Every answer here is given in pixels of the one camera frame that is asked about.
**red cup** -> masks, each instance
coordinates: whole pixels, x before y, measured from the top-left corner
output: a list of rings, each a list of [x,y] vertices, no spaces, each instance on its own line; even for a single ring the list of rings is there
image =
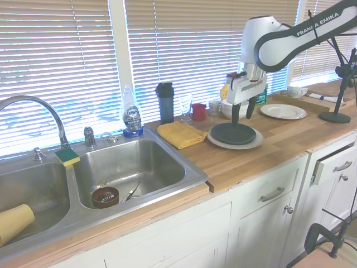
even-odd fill
[[[192,104],[192,120],[203,121],[207,117],[206,105],[201,103]]]

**sink basin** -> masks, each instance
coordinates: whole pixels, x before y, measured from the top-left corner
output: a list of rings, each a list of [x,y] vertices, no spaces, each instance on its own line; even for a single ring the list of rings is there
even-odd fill
[[[97,140],[93,149],[83,142],[71,147],[80,162],[66,168],[55,157],[53,150],[58,149],[49,149],[42,162],[32,160],[33,152],[0,159],[0,212],[25,203],[35,214],[30,226],[0,248],[0,266],[207,181],[206,174],[146,128],[139,137],[118,136],[116,143]],[[96,189],[115,187],[122,200],[139,181],[136,198],[109,208],[93,207]]]
[[[70,207],[66,169],[52,163],[0,175],[0,212],[21,204],[30,206],[35,221],[8,244],[41,233],[65,217]]]
[[[92,193],[98,188],[114,187],[119,190],[119,201],[140,181],[135,196],[178,183],[185,169],[158,143],[142,139],[89,152],[74,164],[81,203],[92,205]]]

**wooden countertop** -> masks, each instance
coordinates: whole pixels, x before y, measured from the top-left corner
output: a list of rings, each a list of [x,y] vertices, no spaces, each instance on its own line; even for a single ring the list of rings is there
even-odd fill
[[[357,247],[357,243],[346,240]],[[337,252],[337,258],[331,258],[328,253],[332,250],[331,242],[325,243],[294,265],[293,268],[357,268],[357,252],[349,245],[344,244]]]
[[[340,82],[337,81],[314,85],[311,89],[336,93],[339,85]],[[354,98],[354,90],[348,89],[346,96]],[[269,103],[279,102],[270,99]],[[259,107],[257,107],[252,118],[250,120],[243,119],[242,122],[263,134],[263,145],[250,150],[238,151],[220,148],[205,140],[200,144],[182,149],[180,152],[208,174],[210,190],[215,192],[228,188],[250,176],[258,175],[304,153],[308,149],[357,129],[357,110],[354,106],[343,110],[343,113],[352,117],[351,122],[345,125],[327,123],[318,119],[316,113],[308,110],[307,113],[308,116],[301,120],[279,120],[263,116],[259,113]],[[192,122],[192,125],[208,131],[212,126],[222,122],[229,121],[223,117],[209,117],[203,122]],[[155,128],[158,123],[148,125]],[[154,221],[175,214],[211,196],[207,185],[199,185],[153,205],[24,254],[9,262],[1,263],[0,268],[48,267],[51,264],[68,259],[80,251],[90,250]]]
[[[309,88],[337,95],[339,87],[338,80],[328,84],[316,84]],[[355,98],[354,88],[348,88],[345,96]],[[268,103],[282,102],[269,98]],[[306,110],[307,117],[300,120],[270,118],[262,115],[259,110],[260,106],[257,106],[251,119],[244,118],[241,122],[263,134],[264,142],[261,146],[250,150],[230,150],[218,147],[206,139],[200,144],[180,150],[180,153],[208,175],[208,184],[212,192],[230,187],[308,149],[357,129],[356,106],[342,110],[352,119],[350,123],[341,125],[325,122],[309,110]],[[208,117],[205,121],[190,124],[200,130],[208,131],[218,123],[229,122],[222,118]]]

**window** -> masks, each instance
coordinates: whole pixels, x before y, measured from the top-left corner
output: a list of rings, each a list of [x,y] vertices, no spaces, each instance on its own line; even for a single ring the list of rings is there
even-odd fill
[[[303,13],[303,20],[309,19],[308,10],[312,15],[316,15],[340,0],[306,0],[306,7]],[[349,31],[349,33],[357,33],[357,30]],[[336,37],[337,44],[344,56],[349,59],[351,50],[357,44],[356,36],[340,36]],[[320,45],[314,46],[298,56],[295,61],[295,66],[292,74],[291,85],[305,86],[316,83],[323,83],[336,80],[339,77],[335,73],[336,66],[340,62],[336,51],[328,42],[323,42]]]
[[[50,103],[70,141],[120,128],[120,86],[107,0],[0,0],[0,100]],[[49,112],[18,102],[0,112],[0,155],[59,143]]]
[[[194,102],[219,96],[225,76],[237,70],[248,19],[272,15],[295,24],[298,0],[125,0],[133,85],[143,120],[160,118],[154,89],[173,82],[177,96]],[[287,68],[268,74],[268,89],[286,87]]]

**black water bottle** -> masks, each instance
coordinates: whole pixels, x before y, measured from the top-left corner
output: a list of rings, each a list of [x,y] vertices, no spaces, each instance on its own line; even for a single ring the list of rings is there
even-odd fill
[[[158,105],[160,107],[161,125],[173,122],[173,87],[172,83],[159,83],[156,89]]]

